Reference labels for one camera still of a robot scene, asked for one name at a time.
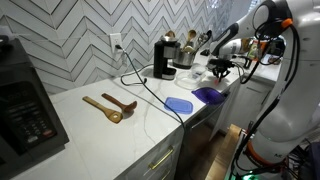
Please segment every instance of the black appliance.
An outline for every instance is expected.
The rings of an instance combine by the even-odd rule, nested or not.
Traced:
[[[173,80],[176,69],[168,67],[168,59],[176,58],[180,43],[176,38],[164,36],[154,44],[153,76],[160,79]]]
[[[0,49],[0,179],[26,170],[69,141],[18,39]]]

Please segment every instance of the cabinet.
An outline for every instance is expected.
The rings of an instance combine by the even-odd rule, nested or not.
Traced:
[[[183,134],[180,126],[115,179],[173,179]]]
[[[231,124],[246,129],[250,121],[255,122],[274,84],[273,81],[258,76],[252,76],[246,84],[240,84],[237,80],[233,84],[232,95],[220,114],[220,129],[227,132]]]

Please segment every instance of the white tile wall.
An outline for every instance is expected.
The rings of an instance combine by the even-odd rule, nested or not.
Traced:
[[[23,42],[50,94],[132,70],[114,60],[109,35],[121,33],[137,68],[153,63],[154,43],[174,30],[226,28],[234,0],[1,0],[0,25]]]

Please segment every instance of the marble countertop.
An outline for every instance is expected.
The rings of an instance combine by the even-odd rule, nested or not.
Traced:
[[[206,65],[207,60],[208,57],[198,54],[195,63]],[[259,68],[259,76],[276,80],[279,66]],[[146,85],[162,101],[167,97],[174,97],[192,102],[191,114],[179,114],[184,122],[205,107],[191,90],[177,86],[175,80],[154,78],[152,69],[153,66],[147,67],[140,75],[148,79]],[[177,75],[184,71],[188,70],[177,69]],[[221,92],[238,77],[238,70],[232,68],[222,82],[215,84],[216,78],[207,71],[199,87],[212,87]],[[125,77],[124,81],[139,82],[136,75]],[[124,114],[124,119],[119,124],[114,124],[100,110],[82,100],[82,97],[89,96],[107,108],[121,111],[119,107],[101,97],[102,93],[107,93],[124,104],[137,101],[137,108],[132,114]],[[70,142],[63,151],[13,179],[114,179],[180,126],[176,115],[166,110],[142,85],[124,86],[120,78],[106,79],[72,89],[53,95],[50,99]]]

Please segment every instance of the wooden spatula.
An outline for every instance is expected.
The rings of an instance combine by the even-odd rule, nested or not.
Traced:
[[[87,103],[91,104],[92,106],[100,109],[107,116],[107,118],[114,123],[119,123],[121,121],[121,119],[123,118],[123,116],[120,112],[112,110],[112,109],[108,109],[108,108],[104,107],[103,105],[99,104],[98,102],[96,102],[95,100],[89,98],[88,96],[83,97],[82,100],[84,100]]]

